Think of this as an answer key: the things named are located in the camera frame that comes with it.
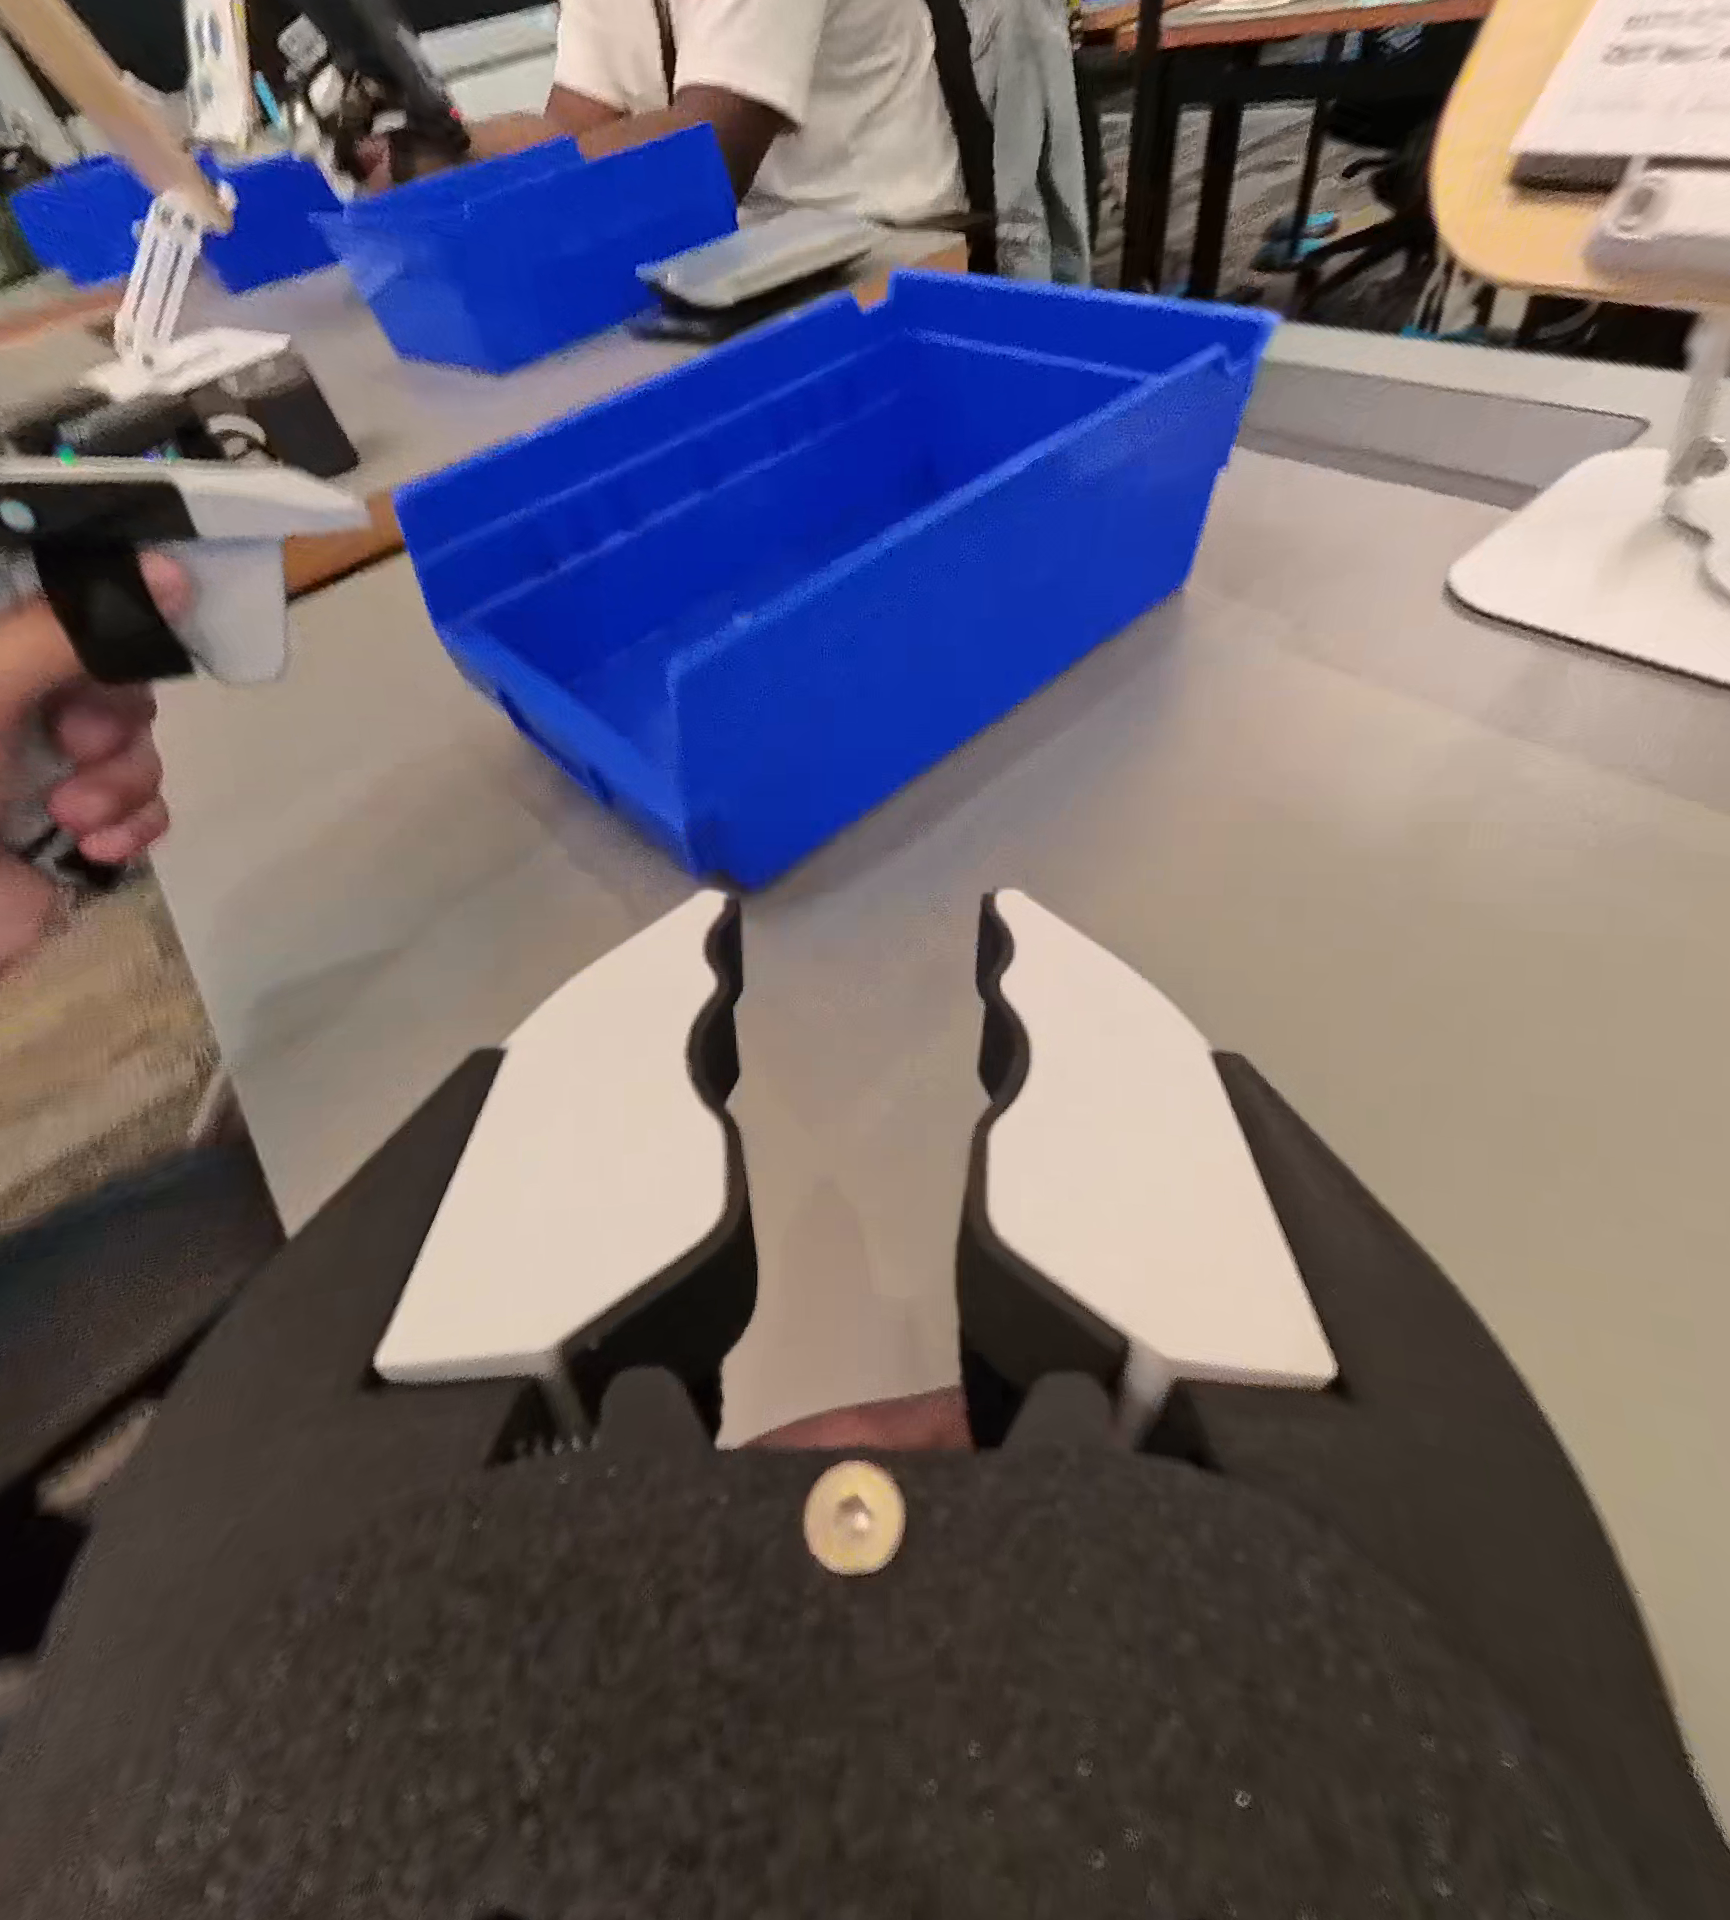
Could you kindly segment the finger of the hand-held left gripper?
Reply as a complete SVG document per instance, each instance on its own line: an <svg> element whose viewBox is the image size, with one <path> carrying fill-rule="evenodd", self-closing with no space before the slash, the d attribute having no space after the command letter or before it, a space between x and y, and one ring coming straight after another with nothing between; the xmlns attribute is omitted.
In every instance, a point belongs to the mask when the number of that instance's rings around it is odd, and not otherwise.
<svg viewBox="0 0 1730 1920"><path fill-rule="evenodd" d="M230 686L270 683L286 670L283 546L370 526L370 507L295 468L191 461L180 474L193 538L173 556L191 582L175 622L196 670Z"/></svg>

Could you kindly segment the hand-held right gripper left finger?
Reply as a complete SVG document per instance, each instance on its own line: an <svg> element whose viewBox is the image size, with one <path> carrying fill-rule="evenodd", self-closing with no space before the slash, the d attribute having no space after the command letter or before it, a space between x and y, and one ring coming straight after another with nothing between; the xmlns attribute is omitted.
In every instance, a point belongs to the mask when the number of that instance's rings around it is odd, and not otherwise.
<svg viewBox="0 0 1730 1920"><path fill-rule="evenodd" d="M738 900L705 889L528 1013L399 1295L384 1384L532 1381L565 1441L665 1371L709 1440L756 1308Z"/></svg>

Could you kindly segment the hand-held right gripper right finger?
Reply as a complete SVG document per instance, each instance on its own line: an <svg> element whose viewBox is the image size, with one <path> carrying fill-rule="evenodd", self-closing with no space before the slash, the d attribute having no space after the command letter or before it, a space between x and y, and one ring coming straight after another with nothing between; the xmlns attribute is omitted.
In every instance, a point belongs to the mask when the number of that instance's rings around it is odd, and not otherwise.
<svg viewBox="0 0 1730 1920"><path fill-rule="evenodd" d="M1342 1363L1209 1037L1021 889L979 900L957 1326L974 1449L1082 1384L1135 1452L1331 1408Z"/></svg>

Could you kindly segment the blue plastic bin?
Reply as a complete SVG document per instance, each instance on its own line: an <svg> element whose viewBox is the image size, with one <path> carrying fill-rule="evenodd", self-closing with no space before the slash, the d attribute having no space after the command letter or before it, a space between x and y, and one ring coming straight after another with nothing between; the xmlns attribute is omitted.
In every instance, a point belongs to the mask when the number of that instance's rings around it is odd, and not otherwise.
<svg viewBox="0 0 1730 1920"><path fill-rule="evenodd" d="M296 152L200 156L200 172L234 195L234 222L204 243L206 268L231 295L339 264L318 217L343 202L318 164Z"/></svg>
<svg viewBox="0 0 1730 1920"><path fill-rule="evenodd" d="M10 214L41 269L74 286L126 283L153 192L117 156L88 156L14 189Z"/></svg>
<svg viewBox="0 0 1730 1920"><path fill-rule="evenodd" d="M735 227L709 126L584 156L558 138L314 212L409 364L510 374L651 307L640 269Z"/></svg>
<svg viewBox="0 0 1730 1920"><path fill-rule="evenodd" d="M399 526L518 734L758 889L1190 578L1278 324L900 269L421 474Z"/></svg>

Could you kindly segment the grey desk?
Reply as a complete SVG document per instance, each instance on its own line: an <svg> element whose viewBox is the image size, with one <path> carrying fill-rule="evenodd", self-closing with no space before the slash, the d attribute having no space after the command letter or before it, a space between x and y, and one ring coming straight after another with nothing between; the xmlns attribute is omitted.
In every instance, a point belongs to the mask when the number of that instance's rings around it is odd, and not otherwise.
<svg viewBox="0 0 1730 1920"><path fill-rule="evenodd" d="M1670 385L1287 326L1664 425ZM1730 694L1469 619L1503 507L1239 447L1188 589L744 917L762 1293L722 1440L944 1384L974 932L1021 885L1247 1055L1462 1288L1621 1547L1730 1831ZM686 894L448 664L403 560L177 686L160 881L305 1224Z"/></svg>

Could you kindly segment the person's right hand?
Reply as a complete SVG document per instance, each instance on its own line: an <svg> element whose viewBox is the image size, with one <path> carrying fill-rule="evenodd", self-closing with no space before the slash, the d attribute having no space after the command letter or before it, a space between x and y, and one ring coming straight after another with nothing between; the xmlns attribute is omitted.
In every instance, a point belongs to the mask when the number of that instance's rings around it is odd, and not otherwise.
<svg viewBox="0 0 1730 1920"><path fill-rule="evenodd" d="M806 1412L747 1440L744 1446L878 1458L882 1452L969 1452L974 1433L965 1390L945 1384Z"/></svg>

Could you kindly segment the black charger with green lights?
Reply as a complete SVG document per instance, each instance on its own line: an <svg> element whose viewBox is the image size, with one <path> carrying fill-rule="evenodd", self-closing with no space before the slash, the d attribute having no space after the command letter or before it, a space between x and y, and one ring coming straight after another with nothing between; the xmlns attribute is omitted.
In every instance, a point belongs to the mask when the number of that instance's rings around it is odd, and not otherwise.
<svg viewBox="0 0 1730 1920"><path fill-rule="evenodd" d="M339 481L362 465L348 429L296 347L187 391L212 460L270 461Z"/></svg>

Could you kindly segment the small wooden document stand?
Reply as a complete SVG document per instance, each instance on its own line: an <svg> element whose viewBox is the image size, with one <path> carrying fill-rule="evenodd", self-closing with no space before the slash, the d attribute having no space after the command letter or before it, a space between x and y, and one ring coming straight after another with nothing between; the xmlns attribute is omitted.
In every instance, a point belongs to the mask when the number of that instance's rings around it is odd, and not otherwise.
<svg viewBox="0 0 1730 1920"><path fill-rule="evenodd" d="M214 156L248 156L261 124L248 3L183 3L183 46L193 142Z"/></svg>
<svg viewBox="0 0 1730 1920"><path fill-rule="evenodd" d="M84 374L86 385L110 399L180 398L290 353L292 341L282 331L239 324L183 330L206 242L234 227L239 195L231 174L206 172L187 135L175 133L165 108L114 65L70 5L0 3L0 35L153 192L112 320L112 353Z"/></svg>

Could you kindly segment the dark trouser leg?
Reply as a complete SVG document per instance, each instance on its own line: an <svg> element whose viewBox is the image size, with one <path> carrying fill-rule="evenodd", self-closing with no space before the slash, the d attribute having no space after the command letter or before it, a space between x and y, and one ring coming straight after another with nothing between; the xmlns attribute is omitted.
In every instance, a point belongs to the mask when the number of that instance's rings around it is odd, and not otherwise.
<svg viewBox="0 0 1730 1920"><path fill-rule="evenodd" d="M0 1503L166 1376L283 1241L245 1138L0 1238Z"/></svg>

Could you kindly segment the grey flat device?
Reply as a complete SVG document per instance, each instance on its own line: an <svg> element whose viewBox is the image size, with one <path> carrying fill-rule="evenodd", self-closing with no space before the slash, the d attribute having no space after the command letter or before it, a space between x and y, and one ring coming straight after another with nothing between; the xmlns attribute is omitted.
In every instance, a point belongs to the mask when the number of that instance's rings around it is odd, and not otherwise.
<svg viewBox="0 0 1730 1920"><path fill-rule="evenodd" d="M640 268L648 307L625 326L651 343L717 344L836 290L878 251L884 227L817 207L787 207Z"/></svg>

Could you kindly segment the wooden white document stand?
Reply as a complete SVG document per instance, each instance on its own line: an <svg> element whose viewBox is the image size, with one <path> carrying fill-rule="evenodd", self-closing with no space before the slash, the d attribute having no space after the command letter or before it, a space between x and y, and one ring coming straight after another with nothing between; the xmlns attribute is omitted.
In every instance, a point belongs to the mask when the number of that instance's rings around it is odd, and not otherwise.
<svg viewBox="0 0 1730 1920"><path fill-rule="evenodd" d="M1691 320L1665 443L1604 452L1453 563L1466 611L1730 691L1730 164L1516 159L1594 5L1491 5L1430 169L1461 269L1530 295Z"/></svg>

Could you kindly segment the denim jacket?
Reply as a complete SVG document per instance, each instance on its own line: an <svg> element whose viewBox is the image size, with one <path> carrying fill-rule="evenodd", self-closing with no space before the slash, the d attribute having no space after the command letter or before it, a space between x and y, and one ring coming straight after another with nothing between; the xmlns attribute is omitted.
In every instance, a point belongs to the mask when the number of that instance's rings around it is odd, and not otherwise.
<svg viewBox="0 0 1730 1920"><path fill-rule="evenodd" d="M995 269L1092 283L1092 202L1071 5L967 3L974 81L993 126Z"/></svg>

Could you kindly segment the instruction sheet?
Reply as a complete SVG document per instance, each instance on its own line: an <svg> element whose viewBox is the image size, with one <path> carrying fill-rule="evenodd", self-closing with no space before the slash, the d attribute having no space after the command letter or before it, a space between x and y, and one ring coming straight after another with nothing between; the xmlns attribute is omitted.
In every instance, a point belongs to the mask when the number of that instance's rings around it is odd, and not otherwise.
<svg viewBox="0 0 1730 1920"><path fill-rule="evenodd" d="M1730 3L1597 3L1509 152L1730 164Z"/></svg>

